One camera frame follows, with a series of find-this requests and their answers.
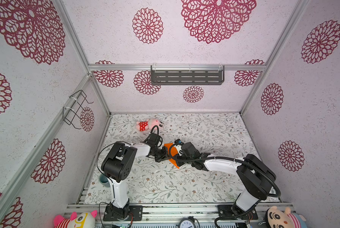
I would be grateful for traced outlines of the orange square paper sheet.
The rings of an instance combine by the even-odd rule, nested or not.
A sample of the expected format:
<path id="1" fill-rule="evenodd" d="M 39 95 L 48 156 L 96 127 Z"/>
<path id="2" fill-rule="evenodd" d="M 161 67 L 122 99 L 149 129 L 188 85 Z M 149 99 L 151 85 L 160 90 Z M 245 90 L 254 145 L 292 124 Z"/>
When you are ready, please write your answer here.
<path id="1" fill-rule="evenodd" d="M 171 149 L 170 147 L 173 145 L 173 143 L 165 143 L 164 146 L 168 149 L 168 151 L 170 151 L 171 155 L 173 157 L 175 157 L 178 154 L 178 146 L 173 146 Z M 180 169 L 180 167 L 177 165 L 176 161 L 173 160 L 172 158 L 169 159 L 169 161 L 178 169 Z"/>

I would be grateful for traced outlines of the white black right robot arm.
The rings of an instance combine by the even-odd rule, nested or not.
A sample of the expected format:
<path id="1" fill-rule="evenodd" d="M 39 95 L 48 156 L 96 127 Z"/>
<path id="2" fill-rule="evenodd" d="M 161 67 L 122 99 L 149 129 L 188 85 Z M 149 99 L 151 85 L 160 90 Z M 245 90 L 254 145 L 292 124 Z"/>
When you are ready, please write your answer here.
<path id="1" fill-rule="evenodd" d="M 218 171 L 238 175 L 245 189 L 232 205 L 234 214 L 253 210 L 262 200 L 268 197 L 278 198 L 281 190 L 276 185 L 276 175 L 255 155 L 248 154 L 244 158 L 228 158 L 202 153 L 200 157 L 193 158 L 183 155 L 176 156 L 182 163 L 189 163 L 194 168 L 204 171 Z"/>

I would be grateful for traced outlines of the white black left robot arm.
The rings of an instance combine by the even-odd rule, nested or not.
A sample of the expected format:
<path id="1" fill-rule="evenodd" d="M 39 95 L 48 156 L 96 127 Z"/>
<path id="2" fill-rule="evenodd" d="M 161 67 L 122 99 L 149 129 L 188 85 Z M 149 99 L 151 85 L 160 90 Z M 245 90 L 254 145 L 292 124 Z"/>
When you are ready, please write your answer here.
<path id="1" fill-rule="evenodd" d="M 160 148 L 143 142 L 128 144 L 118 141 L 108 151 L 101 170 L 113 186 L 113 206 L 119 209 L 123 209 L 129 202 L 126 179 L 135 158 L 152 156 L 156 162 L 169 159 L 166 146 Z"/>

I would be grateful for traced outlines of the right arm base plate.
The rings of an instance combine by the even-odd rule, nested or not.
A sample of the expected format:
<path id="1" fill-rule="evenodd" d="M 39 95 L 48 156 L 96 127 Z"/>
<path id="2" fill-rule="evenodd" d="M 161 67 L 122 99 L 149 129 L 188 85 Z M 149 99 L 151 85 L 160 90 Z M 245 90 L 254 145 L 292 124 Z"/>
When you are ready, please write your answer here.
<path id="1" fill-rule="evenodd" d="M 240 220 L 254 220 L 258 219 L 255 208 L 250 210 L 247 214 L 242 209 L 233 204 L 220 204 L 217 206 L 218 215 L 221 218 L 232 217 Z"/>

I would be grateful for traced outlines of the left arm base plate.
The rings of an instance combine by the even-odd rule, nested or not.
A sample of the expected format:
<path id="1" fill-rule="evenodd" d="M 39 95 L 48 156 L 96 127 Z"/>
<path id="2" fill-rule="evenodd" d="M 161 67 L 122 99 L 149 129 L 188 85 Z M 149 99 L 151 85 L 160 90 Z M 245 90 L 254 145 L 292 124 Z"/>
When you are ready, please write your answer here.
<path id="1" fill-rule="evenodd" d="M 143 206 L 126 205 L 123 209 L 113 205 L 108 205 L 105 208 L 103 221 L 141 221 Z"/>

